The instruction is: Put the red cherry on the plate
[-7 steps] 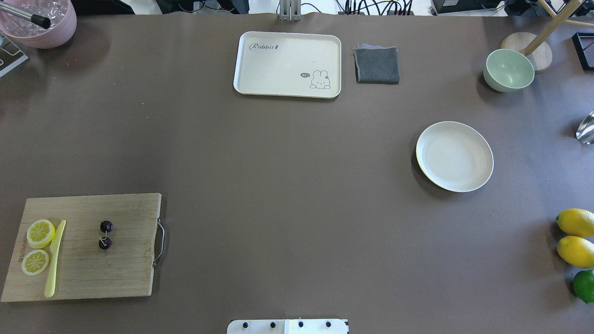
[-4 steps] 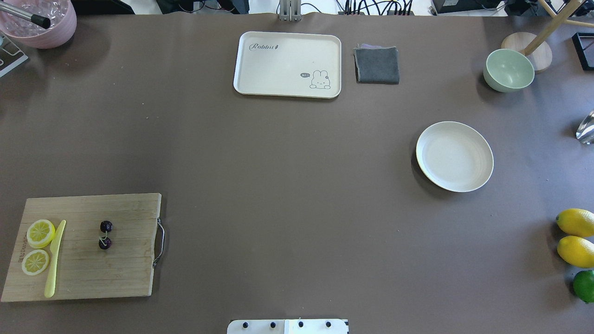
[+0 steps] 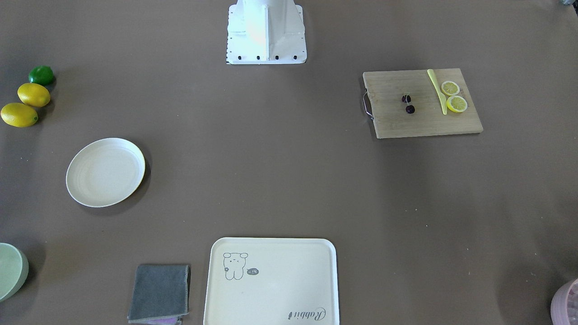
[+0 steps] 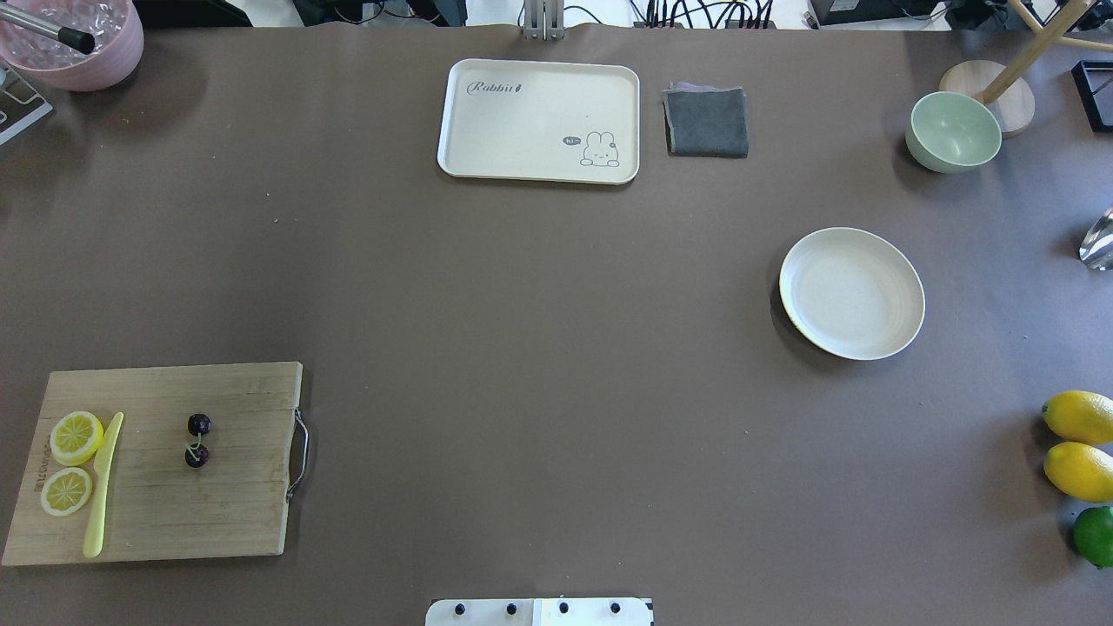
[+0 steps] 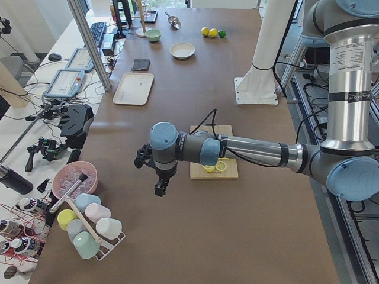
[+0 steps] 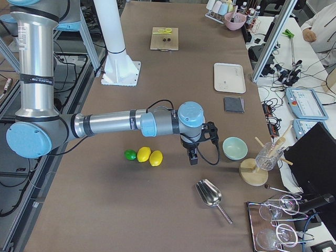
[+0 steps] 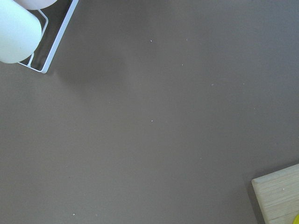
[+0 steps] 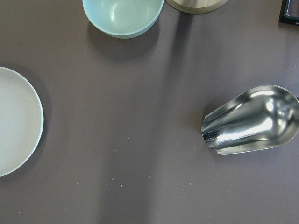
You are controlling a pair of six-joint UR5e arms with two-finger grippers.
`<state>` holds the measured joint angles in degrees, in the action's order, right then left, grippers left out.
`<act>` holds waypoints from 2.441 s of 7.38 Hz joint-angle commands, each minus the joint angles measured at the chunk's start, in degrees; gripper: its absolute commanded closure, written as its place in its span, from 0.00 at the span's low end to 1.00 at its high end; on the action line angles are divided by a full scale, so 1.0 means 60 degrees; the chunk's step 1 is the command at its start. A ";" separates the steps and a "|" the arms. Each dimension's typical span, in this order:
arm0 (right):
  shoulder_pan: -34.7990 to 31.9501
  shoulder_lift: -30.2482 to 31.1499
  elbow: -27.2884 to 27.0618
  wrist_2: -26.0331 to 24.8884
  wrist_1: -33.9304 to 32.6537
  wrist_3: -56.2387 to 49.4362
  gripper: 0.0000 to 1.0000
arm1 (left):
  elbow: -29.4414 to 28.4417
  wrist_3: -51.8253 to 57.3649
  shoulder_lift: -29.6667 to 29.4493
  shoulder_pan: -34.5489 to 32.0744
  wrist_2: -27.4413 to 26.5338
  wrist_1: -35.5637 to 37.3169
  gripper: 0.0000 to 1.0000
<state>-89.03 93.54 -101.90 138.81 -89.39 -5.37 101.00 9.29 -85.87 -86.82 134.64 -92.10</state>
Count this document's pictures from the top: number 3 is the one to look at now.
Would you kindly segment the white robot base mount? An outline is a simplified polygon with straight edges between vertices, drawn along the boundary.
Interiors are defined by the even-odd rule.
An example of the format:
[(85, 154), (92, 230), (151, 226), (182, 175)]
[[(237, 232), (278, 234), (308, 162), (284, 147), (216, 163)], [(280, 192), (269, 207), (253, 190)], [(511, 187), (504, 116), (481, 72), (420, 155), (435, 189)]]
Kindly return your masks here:
[(303, 64), (303, 8), (293, 0), (238, 0), (228, 9), (226, 63)]

